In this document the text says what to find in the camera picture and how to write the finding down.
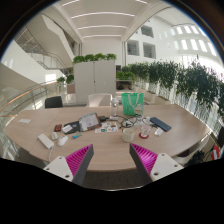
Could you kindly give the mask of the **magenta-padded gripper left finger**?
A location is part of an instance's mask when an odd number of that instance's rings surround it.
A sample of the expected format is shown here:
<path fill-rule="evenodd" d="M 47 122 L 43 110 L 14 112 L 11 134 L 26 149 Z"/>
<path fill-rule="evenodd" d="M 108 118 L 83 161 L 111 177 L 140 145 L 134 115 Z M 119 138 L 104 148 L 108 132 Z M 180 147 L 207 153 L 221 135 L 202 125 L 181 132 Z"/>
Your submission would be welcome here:
<path fill-rule="evenodd" d="M 93 155 L 93 145 L 90 144 L 67 157 L 58 156 L 44 170 L 81 186 Z"/>

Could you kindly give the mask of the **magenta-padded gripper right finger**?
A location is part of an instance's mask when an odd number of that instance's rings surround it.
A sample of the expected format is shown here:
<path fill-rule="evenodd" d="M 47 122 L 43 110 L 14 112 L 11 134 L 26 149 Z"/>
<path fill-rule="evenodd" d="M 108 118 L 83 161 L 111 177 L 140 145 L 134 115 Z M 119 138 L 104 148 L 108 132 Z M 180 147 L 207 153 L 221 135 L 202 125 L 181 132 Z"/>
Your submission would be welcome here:
<path fill-rule="evenodd" d="M 134 143 L 130 144 L 129 153 L 144 185 L 182 169 L 182 166 L 166 153 L 156 154 Z"/>

